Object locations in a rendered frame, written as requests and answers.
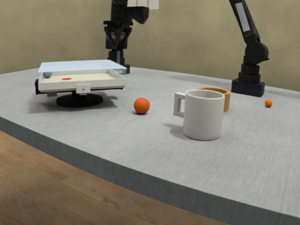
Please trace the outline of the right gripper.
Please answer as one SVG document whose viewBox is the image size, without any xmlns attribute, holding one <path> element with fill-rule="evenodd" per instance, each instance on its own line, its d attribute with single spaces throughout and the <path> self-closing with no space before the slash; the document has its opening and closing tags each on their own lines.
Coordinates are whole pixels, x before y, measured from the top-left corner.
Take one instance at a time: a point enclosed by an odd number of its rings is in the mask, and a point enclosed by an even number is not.
<svg viewBox="0 0 300 225">
<path fill-rule="evenodd" d="M 133 22 L 130 22 L 130 21 L 114 20 L 115 7 L 118 7 L 118 5 L 111 6 L 111 20 L 103 21 L 103 24 L 107 25 L 107 27 L 104 27 L 104 31 L 111 43 L 112 49 L 117 48 L 123 32 L 126 33 L 124 36 L 124 39 L 123 39 L 123 42 L 125 44 L 127 38 L 129 37 L 130 33 L 132 32 L 132 27 L 130 27 L 130 26 L 133 26 Z M 115 26 L 117 26 L 117 27 L 115 27 Z M 121 29 L 121 28 L 123 28 L 123 29 Z M 111 32 L 115 33 L 115 36 L 116 36 L 115 44 L 113 42 Z"/>
</svg>

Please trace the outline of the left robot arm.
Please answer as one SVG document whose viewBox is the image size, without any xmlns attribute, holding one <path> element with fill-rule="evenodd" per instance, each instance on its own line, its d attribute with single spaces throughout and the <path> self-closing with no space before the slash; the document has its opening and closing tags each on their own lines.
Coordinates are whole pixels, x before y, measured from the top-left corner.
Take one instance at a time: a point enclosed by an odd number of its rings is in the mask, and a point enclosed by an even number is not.
<svg viewBox="0 0 300 225">
<path fill-rule="evenodd" d="M 265 83 L 260 82 L 260 66 L 256 64 L 269 60 L 268 48 L 260 41 L 260 35 L 245 0 L 229 0 L 229 2 L 247 45 L 243 64 L 241 64 L 241 72 L 238 73 L 238 78 L 234 79 L 235 81 L 232 80 L 232 85 L 262 90 Z"/>
</svg>

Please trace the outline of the white mug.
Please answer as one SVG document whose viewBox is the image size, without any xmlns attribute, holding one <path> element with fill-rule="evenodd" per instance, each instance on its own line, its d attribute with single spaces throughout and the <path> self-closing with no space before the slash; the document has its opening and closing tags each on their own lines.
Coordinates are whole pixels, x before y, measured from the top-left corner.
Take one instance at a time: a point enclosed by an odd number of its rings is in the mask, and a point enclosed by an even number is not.
<svg viewBox="0 0 300 225">
<path fill-rule="evenodd" d="M 185 100 L 184 112 L 181 111 L 182 99 Z M 174 95 L 173 115 L 183 118 L 183 133 L 187 137 L 214 140 L 221 133 L 224 101 L 222 93 L 210 90 L 189 90 L 185 94 L 177 92 Z"/>
</svg>

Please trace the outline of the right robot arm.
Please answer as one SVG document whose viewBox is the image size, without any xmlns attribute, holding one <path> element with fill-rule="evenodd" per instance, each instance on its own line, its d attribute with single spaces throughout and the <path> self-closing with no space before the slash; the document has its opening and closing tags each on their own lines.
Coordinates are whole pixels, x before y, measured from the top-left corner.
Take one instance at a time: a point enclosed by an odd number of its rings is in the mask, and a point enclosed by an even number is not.
<svg viewBox="0 0 300 225">
<path fill-rule="evenodd" d="M 140 24 L 144 24 L 149 17 L 149 7 L 145 6 L 131 6 L 128 7 L 128 0 L 112 0 L 111 6 L 115 7 L 114 20 L 130 21 L 136 20 Z M 122 6 L 125 5 L 125 6 Z M 111 49 L 108 54 L 108 60 L 117 62 L 117 51 L 112 49 L 110 41 L 106 35 L 106 49 Z M 130 68 L 130 64 L 125 64 L 125 58 L 123 57 L 123 50 L 120 52 L 120 65 L 126 68 Z"/>
</svg>

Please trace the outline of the orange ball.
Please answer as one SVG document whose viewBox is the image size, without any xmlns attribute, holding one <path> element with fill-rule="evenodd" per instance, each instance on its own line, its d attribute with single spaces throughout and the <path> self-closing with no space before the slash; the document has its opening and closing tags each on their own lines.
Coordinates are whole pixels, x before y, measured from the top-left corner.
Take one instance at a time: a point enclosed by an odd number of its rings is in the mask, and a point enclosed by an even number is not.
<svg viewBox="0 0 300 225">
<path fill-rule="evenodd" d="M 146 113 L 150 109 L 150 103 L 147 99 L 145 98 L 138 98 L 134 102 L 134 109 L 138 113 Z"/>
<path fill-rule="evenodd" d="M 272 101 L 271 101 L 270 99 L 267 99 L 267 100 L 265 101 L 265 105 L 266 105 L 267 107 L 271 107 Z"/>
</svg>

